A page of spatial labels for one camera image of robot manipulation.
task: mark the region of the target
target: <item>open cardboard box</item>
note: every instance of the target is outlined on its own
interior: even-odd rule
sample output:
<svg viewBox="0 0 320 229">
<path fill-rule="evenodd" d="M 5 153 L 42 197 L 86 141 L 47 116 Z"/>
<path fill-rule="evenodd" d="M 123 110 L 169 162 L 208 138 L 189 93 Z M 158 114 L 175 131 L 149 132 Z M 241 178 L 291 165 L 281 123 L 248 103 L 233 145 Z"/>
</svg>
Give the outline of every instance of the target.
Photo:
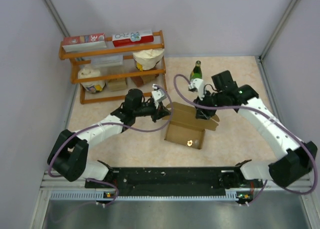
<svg viewBox="0 0 320 229">
<path fill-rule="evenodd" d="M 215 131 L 220 121 L 217 115 L 210 120 L 196 119 L 196 109 L 189 105 L 173 102 L 173 117 L 169 123 L 165 140 L 187 147 L 201 149 L 205 139 L 206 129 Z"/>
</svg>

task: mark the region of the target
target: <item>gray floor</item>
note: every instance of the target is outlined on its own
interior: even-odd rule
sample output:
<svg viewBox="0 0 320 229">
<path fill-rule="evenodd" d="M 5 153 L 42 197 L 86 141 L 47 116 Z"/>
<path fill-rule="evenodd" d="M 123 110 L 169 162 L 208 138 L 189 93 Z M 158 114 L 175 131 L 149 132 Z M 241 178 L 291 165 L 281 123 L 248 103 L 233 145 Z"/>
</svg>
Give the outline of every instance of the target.
<svg viewBox="0 0 320 229">
<path fill-rule="evenodd" d="M 81 201 L 51 201 L 59 219 Z M 85 205 L 55 224 L 47 216 L 44 229 L 308 229 L 299 196 L 264 192 L 250 207 L 213 201 L 118 201 L 103 209 Z"/>
</svg>

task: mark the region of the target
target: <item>gray wall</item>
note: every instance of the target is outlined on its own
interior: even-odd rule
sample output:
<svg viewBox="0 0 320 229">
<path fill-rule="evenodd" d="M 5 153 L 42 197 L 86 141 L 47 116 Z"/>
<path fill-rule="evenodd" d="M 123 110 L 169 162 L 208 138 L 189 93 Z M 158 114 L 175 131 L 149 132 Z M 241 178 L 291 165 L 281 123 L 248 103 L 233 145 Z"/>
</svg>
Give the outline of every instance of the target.
<svg viewBox="0 0 320 229">
<path fill-rule="evenodd" d="M 0 228 L 29 227 L 71 101 L 62 35 L 42 0 L 0 0 Z"/>
<path fill-rule="evenodd" d="M 166 54 L 260 55 L 290 0 L 52 0 L 72 35 L 162 29 Z"/>
<path fill-rule="evenodd" d="M 320 149 L 320 0 L 301 0 L 264 65 L 284 124 Z M 320 153 L 317 155 L 320 168 Z M 320 186 L 317 187 L 320 198 Z"/>
</svg>

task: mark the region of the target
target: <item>red and white box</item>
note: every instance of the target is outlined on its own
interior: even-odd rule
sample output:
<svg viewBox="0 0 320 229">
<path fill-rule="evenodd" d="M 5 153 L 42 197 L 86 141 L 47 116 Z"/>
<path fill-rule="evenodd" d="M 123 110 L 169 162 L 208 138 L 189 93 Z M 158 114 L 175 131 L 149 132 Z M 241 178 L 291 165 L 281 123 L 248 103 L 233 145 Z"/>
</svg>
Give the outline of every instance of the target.
<svg viewBox="0 0 320 229">
<path fill-rule="evenodd" d="M 107 48 L 104 33 L 65 37 L 62 42 L 65 52 L 92 51 Z"/>
<path fill-rule="evenodd" d="M 115 47 L 123 47 L 141 43 L 152 43 L 154 35 L 152 30 L 139 30 L 112 35 L 112 43 Z"/>
</svg>

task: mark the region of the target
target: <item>robotic arm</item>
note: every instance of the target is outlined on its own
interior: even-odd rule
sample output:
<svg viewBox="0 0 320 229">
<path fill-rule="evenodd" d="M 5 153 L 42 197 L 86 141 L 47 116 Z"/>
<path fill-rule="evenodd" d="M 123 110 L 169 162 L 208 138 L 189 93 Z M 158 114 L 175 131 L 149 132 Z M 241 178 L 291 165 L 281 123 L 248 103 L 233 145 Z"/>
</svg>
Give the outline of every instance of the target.
<svg viewBox="0 0 320 229">
<path fill-rule="evenodd" d="M 279 186 L 287 187 L 312 170 L 312 163 L 307 153 L 288 133 L 279 128 L 278 125 L 285 127 L 267 109 L 258 93 L 251 86 L 238 87 L 228 70 L 211 78 L 216 88 L 213 93 L 206 90 L 207 85 L 202 79 L 191 80 L 189 90 L 198 94 L 193 102 L 206 107 L 235 106 L 234 110 L 255 127 L 268 142 L 277 158 L 276 162 L 248 160 L 240 163 L 238 166 L 241 166 L 241 173 L 246 180 L 273 180 Z M 267 119 L 255 111 L 239 108 L 239 106 L 259 110 L 269 118 Z M 196 107 L 197 119 L 209 120 L 215 113 L 216 110 Z M 312 141 L 302 143 L 315 158 L 316 145 Z"/>
<path fill-rule="evenodd" d="M 152 121 L 156 122 L 170 115 L 170 111 L 162 103 L 167 98 L 165 93 L 161 89 L 157 89 L 156 85 L 153 85 L 153 88 L 154 91 L 151 92 L 151 97 L 147 101 L 145 101 L 141 90 L 130 89 L 119 108 L 103 120 L 90 126 L 88 130 L 71 132 L 66 129 L 62 131 L 48 157 L 47 163 L 51 163 L 59 148 L 68 138 L 75 133 L 79 133 L 59 153 L 54 160 L 53 168 L 70 182 L 78 178 L 103 180 L 110 167 L 100 161 L 87 161 L 90 148 L 113 135 L 126 131 L 127 128 L 122 125 L 132 126 L 136 117 L 151 116 Z"/>
</svg>

